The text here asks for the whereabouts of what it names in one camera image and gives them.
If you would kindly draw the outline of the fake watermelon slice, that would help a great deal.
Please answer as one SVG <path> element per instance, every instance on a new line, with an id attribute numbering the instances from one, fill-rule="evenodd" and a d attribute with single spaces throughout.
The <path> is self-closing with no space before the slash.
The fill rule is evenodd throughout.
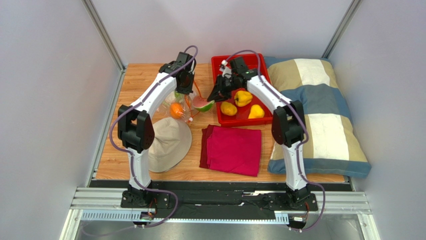
<path id="1" fill-rule="evenodd" d="M 214 100 L 208 101 L 206 98 L 203 98 L 198 95 L 196 95 L 192 99 L 193 108 L 202 113 L 209 111 L 214 104 L 215 104 Z"/>

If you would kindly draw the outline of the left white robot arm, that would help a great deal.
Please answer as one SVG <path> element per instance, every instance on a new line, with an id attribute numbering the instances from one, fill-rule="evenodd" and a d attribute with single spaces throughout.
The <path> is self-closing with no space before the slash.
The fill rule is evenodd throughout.
<path id="1" fill-rule="evenodd" d="M 160 67 L 153 83 L 131 105 L 118 109 L 117 136 L 128 154 L 130 180 L 122 193 L 121 207 L 147 208 L 158 191 L 152 189 L 149 171 L 149 148 L 155 139 L 152 123 L 158 107 L 173 91 L 192 93 L 196 56 L 180 52 L 176 60 Z"/>

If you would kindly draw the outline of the yellow fake pepper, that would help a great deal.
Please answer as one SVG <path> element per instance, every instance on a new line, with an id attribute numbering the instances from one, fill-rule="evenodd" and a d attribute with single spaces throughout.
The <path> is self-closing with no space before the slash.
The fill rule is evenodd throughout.
<path id="1" fill-rule="evenodd" d="M 251 103 L 253 95 L 245 90 L 239 90 L 234 95 L 234 103 L 237 107 L 245 107 Z"/>

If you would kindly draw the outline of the orange fake fruit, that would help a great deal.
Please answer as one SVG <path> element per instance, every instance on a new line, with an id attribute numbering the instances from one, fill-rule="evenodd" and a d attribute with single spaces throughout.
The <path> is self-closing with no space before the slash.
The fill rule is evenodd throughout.
<path id="1" fill-rule="evenodd" d="M 170 115 L 174 119 L 182 119 L 185 116 L 183 106 L 178 102 L 173 102 L 169 107 Z"/>

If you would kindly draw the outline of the white fake cauliflower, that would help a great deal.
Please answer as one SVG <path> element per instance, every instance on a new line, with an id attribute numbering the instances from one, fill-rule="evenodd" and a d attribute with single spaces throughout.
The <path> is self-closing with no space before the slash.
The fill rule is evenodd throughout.
<path id="1" fill-rule="evenodd" d="M 178 103 L 182 103 L 185 99 L 185 95 L 177 91 L 174 91 L 172 96 L 174 97 L 173 101 Z"/>

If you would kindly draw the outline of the clear zip top bag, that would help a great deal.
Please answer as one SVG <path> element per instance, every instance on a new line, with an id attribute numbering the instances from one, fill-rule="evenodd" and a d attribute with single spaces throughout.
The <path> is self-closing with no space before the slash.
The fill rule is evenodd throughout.
<path id="1" fill-rule="evenodd" d="M 201 91 L 197 83 L 194 82 L 190 94 L 179 93 L 176 90 L 169 93 L 161 103 L 158 111 L 162 111 L 166 117 L 190 123 L 200 113 L 194 106 L 194 99 L 200 96 Z"/>

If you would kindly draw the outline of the yellow fake pear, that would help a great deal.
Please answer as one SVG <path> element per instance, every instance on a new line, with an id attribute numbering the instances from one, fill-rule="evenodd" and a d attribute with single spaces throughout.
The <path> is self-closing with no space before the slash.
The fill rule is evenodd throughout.
<path id="1" fill-rule="evenodd" d="M 259 118 L 263 118 L 264 116 L 265 116 L 265 111 L 260 105 L 254 104 L 251 106 L 248 119 L 259 119 Z"/>

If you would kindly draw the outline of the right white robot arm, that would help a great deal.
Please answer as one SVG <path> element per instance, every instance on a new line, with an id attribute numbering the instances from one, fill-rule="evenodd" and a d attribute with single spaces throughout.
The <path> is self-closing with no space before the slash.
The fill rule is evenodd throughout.
<path id="1" fill-rule="evenodd" d="M 303 106 L 300 101 L 291 101 L 276 90 L 261 72 L 261 67 L 249 68 L 242 56 L 223 59 L 219 65 L 209 101 L 224 102 L 231 93 L 245 89 L 257 97 L 272 114 L 271 133 L 284 154 L 285 204 L 290 209 L 305 206 L 310 196 L 303 163 L 303 145 L 307 128 Z"/>

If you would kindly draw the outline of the dark yellow fake fruit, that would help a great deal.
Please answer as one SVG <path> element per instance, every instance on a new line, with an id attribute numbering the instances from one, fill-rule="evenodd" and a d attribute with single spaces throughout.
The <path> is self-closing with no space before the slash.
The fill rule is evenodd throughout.
<path id="1" fill-rule="evenodd" d="M 238 112 L 237 107 L 234 104 L 227 101 L 222 102 L 219 108 L 220 108 L 220 112 L 225 116 L 232 117 L 232 116 L 235 116 Z"/>

